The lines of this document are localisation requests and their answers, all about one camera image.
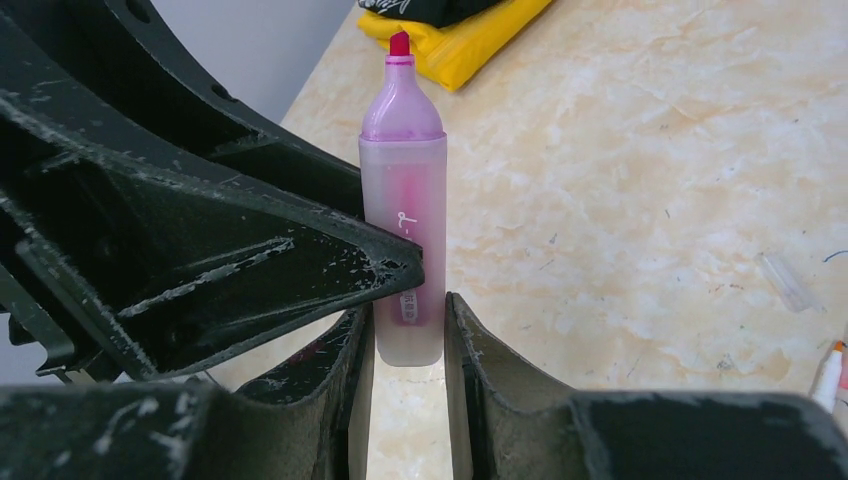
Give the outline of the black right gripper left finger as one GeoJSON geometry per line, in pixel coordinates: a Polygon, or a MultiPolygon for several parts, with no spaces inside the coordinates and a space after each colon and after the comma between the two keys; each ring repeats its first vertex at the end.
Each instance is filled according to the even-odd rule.
{"type": "Polygon", "coordinates": [[[5,387],[5,479],[362,479],[374,340],[346,311],[275,368],[203,381],[5,387]]]}

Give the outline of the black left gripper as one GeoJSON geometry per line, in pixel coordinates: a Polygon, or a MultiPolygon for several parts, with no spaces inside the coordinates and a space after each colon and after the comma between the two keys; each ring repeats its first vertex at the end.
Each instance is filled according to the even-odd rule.
{"type": "Polygon", "coordinates": [[[46,371],[185,375],[423,282],[418,246],[357,219],[359,169],[233,97],[150,2],[99,26],[139,125],[1,15],[1,309],[46,371]]]}

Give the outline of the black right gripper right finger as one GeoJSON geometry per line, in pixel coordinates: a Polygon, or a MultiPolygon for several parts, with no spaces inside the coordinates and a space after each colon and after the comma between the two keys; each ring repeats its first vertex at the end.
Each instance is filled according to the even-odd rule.
{"type": "Polygon", "coordinates": [[[847,440],[798,395],[578,390],[446,297],[457,479],[843,479],[847,440]]]}

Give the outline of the pink highlighter pen body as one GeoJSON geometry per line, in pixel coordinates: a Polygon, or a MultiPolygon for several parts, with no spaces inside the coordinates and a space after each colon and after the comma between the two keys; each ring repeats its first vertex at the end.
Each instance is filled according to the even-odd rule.
{"type": "Polygon", "coordinates": [[[432,365],[443,349],[447,135],[418,84],[405,32],[389,39],[383,86],[362,122],[359,162],[366,220],[423,250],[424,283],[375,304],[378,352],[394,367],[432,365]]]}

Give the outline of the clear pen cap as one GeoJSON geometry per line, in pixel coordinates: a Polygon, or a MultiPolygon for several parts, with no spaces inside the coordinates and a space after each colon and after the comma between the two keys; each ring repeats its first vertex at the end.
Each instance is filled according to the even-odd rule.
{"type": "Polygon", "coordinates": [[[791,264],[778,253],[760,252],[756,262],[763,277],[791,312],[818,310],[819,303],[791,264]]]}

